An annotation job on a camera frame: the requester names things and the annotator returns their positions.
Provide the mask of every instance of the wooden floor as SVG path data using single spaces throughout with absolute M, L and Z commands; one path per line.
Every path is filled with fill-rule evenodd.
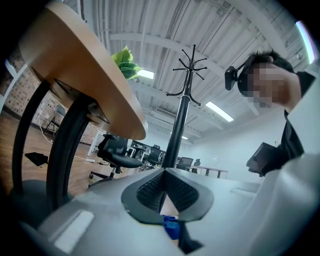
M 0 115 L 0 179 L 3 183 L 3 187 L 7 193 L 13 187 L 12 182 L 12 151 L 14 145 L 14 139 L 19 121 L 11 117 L 10 115 L 2 112 Z M 48 140 L 52 138 L 49 134 L 45 134 Z M 27 157 L 25 153 L 37 152 L 44 154 L 45 156 L 50 155 L 51 144 L 46 141 L 41 131 L 33 127 L 29 128 L 26 142 L 24 145 L 23 159 L 22 159 L 22 179 L 23 180 L 43 180 L 47 178 L 47 164 L 36 166 Z M 81 158 L 95 159 L 95 163 L 87 162 L 83 159 L 74 158 L 71 168 L 71 174 L 69 179 L 68 190 L 73 195 L 82 194 L 88 188 L 88 184 L 92 182 L 89 180 L 89 173 L 96 172 L 105 175 L 109 175 L 112 168 L 105 165 L 100 165 L 97 162 L 103 162 L 103 160 L 97 157 L 95 152 L 91 153 L 90 157 L 87 156 L 90 146 L 79 144 L 75 155 Z M 133 174 L 138 170 L 127 170 L 122 168 L 122 173 L 115 174 L 114 178 L 120 178 L 127 174 Z

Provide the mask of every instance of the fluorescent light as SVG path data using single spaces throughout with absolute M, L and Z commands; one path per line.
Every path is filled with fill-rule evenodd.
M 182 136 L 182 139 L 187 140 L 188 138 L 187 138 L 187 137 L 185 137 L 185 136 Z
M 234 120 L 230 115 L 228 115 L 226 112 L 224 112 L 220 107 L 218 107 L 215 104 L 213 104 L 211 101 L 209 101 L 206 104 L 206 106 L 209 107 L 210 109 L 212 109 L 214 112 L 216 112 L 220 116 L 222 116 L 228 122 L 231 122 L 231 121 Z
M 154 74 L 153 72 L 151 71 L 148 71 L 148 70 L 144 70 L 144 69 L 141 69 L 138 71 L 137 73 L 139 76 L 142 76 L 142 77 L 145 77 L 145 78 L 150 78 L 150 79 L 154 79 Z
M 307 32 L 304 24 L 301 21 L 298 21 L 296 23 L 296 26 L 302 36 L 304 46 L 306 48 L 306 52 L 307 52 L 308 58 L 309 58 L 309 64 L 311 64 L 315 60 L 315 53 L 314 53 L 314 50 L 312 49 L 311 39 L 308 35 L 308 32 Z

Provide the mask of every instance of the office chair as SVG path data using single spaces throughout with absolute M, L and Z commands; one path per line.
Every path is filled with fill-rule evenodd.
M 119 136 L 113 136 L 110 134 L 104 134 L 103 137 L 103 141 L 98 146 L 97 156 L 99 158 L 102 158 L 104 161 L 109 162 L 110 167 L 112 167 L 113 170 L 110 173 L 110 176 L 92 171 L 89 174 L 90 179 L 92 179 L 93 175 L 96 175 L 102 179 L 105 179 L 104 181 L 109 181 L 113 179 L 115 173 L 121 173 L 121 167 L 137 168 L 142 165 L 142 162 L 136 159 L 135 157 L 137 156 L 139 151 L 145 150 L 144 148 L 137 147 L 133 157 L 129 157 L 126 155 L 128 145 L 127 138 L 121 138 Z
M 193 166 L 200 166 L 200 159 L 196 159 Z M 194 174 L 198 174 L 198 169 L 197 168 L 192 168 L 191 172 L 193 172 Z
M 176 168 L 180 170 L 189 171 L 193 160 L 193 158 L 181 157 L 179 163 L 176 165 Z
M 154 145 L 150 149 L 150 155 L 147 161 L 151 164 L 148 170 L 154 169 L 157 165 L 162 165 L 162 162 L 159 161 L 159 156 L 161 154 L 160 146 Z
M 53 140 L 55 140 L 55 126 L 57 126 L 58 128 L 60 127 L 60 123 L 58 123 L 56 121 L 56 118 L 57 118 L 57 114 L 60 114 L 61 116 L 65 116 L 66 115 L 66 111 L 65 109 L 61 106 L 61 105 L 58 105 L 56 106 L 55 108 L 55 112 L 54 112 L 54 117 L 51 119 L 51 121 L 48 123 L 48 125 L 46 126 L 46 128 L 44 129 L 43 133 L 45 133 L 47 130 L 49 131 L 53 131 Z M 53 123 L 53 130 L 50 130 L 48 129 L 49 125 Z

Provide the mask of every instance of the brick wall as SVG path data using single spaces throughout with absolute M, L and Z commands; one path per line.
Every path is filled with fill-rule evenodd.
M 25 64 L 19 49 L 16 49 L 14 52 L 12 52 L 10 58 L 8 58 L 8 61 L 15 68 L 16 72 L 18 72 Z M 0 93 L 2 95 L 5 94 L 5 91 L 7 90 L 12 80 L 13 78 L 11 74 L 7 71 L 0 80 Z M 29 68 L 26 68 L 26 70 L 23 72 L 23 74 L 20 76 L 20 78 L 12 88 L 4 105 L 14 113 L 22 116 L 27 103 L 29 102 L 31 96 L 33 95 L 39 84 L 39 80 L 31 73 Z M 43 98 L 40 106 L 38 107 L 37 112 L 32 119 L 32 122 L 39 125 L 39 110 L 42 110 L 42 113 L 40 115 L 40 124 L 42 127 L 47 127 L 48 123 L 55 115 L 55 110 L 58 104 L 60 103 L 53 97 L 51 92 L 48 92 Z M 62 118 L 59 114 L 57 114 L 57 117 L 57 121 L 60 122 Z M 50 124 L 49 129 L 53 129 L 52 123 Z M 91 144 L 93 138 L 97 133 L 97 130 L 98 128 L 95 125 L 89 123 L 82 135 L 81 142 Z

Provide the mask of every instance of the black hair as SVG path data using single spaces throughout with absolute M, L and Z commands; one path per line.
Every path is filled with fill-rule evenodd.
M 250 56 L 253 56 L 253 62 L 252 63 L 270 63 L 270 58 L 273 58 L 273 65 L 282 68 L 286 71 L 289 71 L 290 73 L 294 73 L 294 67 L 290 64 L 289 61 L 287 61 L 285 58 L 281 57 L 279 53 L 276 51 L 268 50 L 263 52 L 253 52 L 250 54 Z

